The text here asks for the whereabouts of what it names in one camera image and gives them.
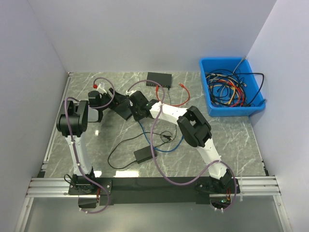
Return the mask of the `black network switch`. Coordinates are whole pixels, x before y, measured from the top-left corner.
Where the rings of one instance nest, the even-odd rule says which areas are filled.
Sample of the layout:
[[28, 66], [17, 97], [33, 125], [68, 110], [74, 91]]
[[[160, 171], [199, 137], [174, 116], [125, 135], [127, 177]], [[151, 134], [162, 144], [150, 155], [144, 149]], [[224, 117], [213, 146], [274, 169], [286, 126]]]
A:
[[158, 72], [148, 72], [147, 73], [147, 80], [146, 82], [147, 86], [155, 86], [155, 83], [152, 81], [155, 81], [156, 83], [160, 84], [164, 88], [171, 88], [172, 84], [172, 74], [170, 73], [158, 73]]
[[124, 120], [128, 120], [132, 116], [131, 110], [129, 108], [129, 99], [115, 104], [115, 106], [112, 107], [112, 110], [115, 111]]

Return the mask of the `black power adapter with cord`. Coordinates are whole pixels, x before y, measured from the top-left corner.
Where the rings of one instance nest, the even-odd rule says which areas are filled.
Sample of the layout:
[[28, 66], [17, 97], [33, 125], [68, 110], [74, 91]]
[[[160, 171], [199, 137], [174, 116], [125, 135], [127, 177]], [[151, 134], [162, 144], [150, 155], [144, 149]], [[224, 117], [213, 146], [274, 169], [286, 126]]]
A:
[[[128, 164], [122, 166], [122, 167], [116, 167], [116, 166], [112, 165], [112, 163], [111, 163], [111, 157], [112, 157], [112, 155], [115, 153], [115, 151], [117, 150], [117, 148], [118, 148], [120, 145], [124, 144], [125, 142], [129, 142], [129, 141], [131, 141], [131, 140], [135, 140], [135, 139], [137, 139], [138, 137], [140, 137], [140, 136], [143, 135], [143, 136], [146, 138], [146, 140], [150, 143], [150, 139], [149, 139], [148, 136], [147, 136], [147, 134], [150, 134], [150, 132], [145, 131], [143, 125], [142, 125], [140, 122], [139, 122], [139, 125], [140, 125], [140, 127], [141, 127], [141, 129], [142, 129], [142, 133], [141, 133], [141, 134], [138, 134], [137, 136], [132, 137], [132, 138], [128, 138], [128, 139], [122, 140], [121, 142], [119, 142], [119, 143], [115, 146], [115, 148], [113, 148], [113, 149], [111, 150], [110, 154], [109, 154], [108, 157], [107, 157], [107, 164], [108, 164], [112, 169], [114, 169], [114, 170], [125, 170], [125, 169], [127, 169], [128, 167], [130, 167], [130, 166], [133, 165], [133, 164], [140, 164], [140, 163], [143, 163], [143, 162], [145, 162], [145, 161], [148, 161], [148, 160], [150, 160], [150, 159], [152, 158], [151, 148], [150, 148], [150, 145], [148, 145], [148, 146], [146, 146], [146, 147], [144, 147], [144, 148], [141, 148], [141, 149], [139, 149], [139, 150], [134, 151], [133, 154], [134, 154], [134, 158], [135, 158], [135, 159], [134, 159], [133, 161], [131, 161], [130, 163], [128, 163]], [[161, 133], [156, 133], [156, 132], [155, 132], [154, 135], [158, 135], [158, 136], [160, 137], [161, 141], [162, 141], [161, 144], [155, 146], [154, 148], [158, 148], [158, 147], [160, 147], [160, 146], [162, 146], [162, 145], [171, 143], [171, 142], [174, 141], [174, 140], [176, 139], [176, 137], [177, 137], [177, 126], [175, 126], [175, 134], [172, 134], [170, 131], [165, 130], [165, 131], [163, 131], [163, 132], [161, 132]]]

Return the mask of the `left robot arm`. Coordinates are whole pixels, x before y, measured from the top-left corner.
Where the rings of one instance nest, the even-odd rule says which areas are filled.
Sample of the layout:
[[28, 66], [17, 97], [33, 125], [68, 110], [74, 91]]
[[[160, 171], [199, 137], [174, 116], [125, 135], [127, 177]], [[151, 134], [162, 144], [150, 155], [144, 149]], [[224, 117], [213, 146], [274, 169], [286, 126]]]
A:
[[81, 189], [86, 194], [96, 191], [97, 182], [87, 155], [84, 134], [88, 123], [102, 121], [106, 109], [115, 111], [125, 120], [131, 117], [127, 96], [113, 88], [105, 90], [98, 85], [94, 85], [94, 90], [88, 92], [87, 100], [66, 98], [57, 116], [56, 128], [68, 143], [73, 161], [73, 175], [65, 174], [64, 180], [72, 188]]

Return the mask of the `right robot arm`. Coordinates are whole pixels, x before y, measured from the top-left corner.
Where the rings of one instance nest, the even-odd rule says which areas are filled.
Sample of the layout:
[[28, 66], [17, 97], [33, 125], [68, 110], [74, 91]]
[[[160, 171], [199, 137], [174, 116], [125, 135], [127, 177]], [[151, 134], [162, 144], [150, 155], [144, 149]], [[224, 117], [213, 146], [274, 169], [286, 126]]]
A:
[[233, 184], [234, 192], [237, 193], [235, 175], [231, 168], [221, 160], [213, 143], [211, 126], [197, 107], [179, 108], [154, 99], [149, 101], [142, 92], [135, 90], [127, 91], [126, 96], [136, 121], [152, 118], [154, 119], [152, 129], [160, 119], [177, 125], [181, 130], [182, 138], [191, 147], [197, 149], [206, 164], [206, 167], [194, 179], [177, 183], [162, 172], [156, 158], [154, 158], [154, 163], [164, 179], [176, 186], [186, 186], [197, 181], [205, 171], [208, 171], [215, 192], [223, 193], [230, 184]]

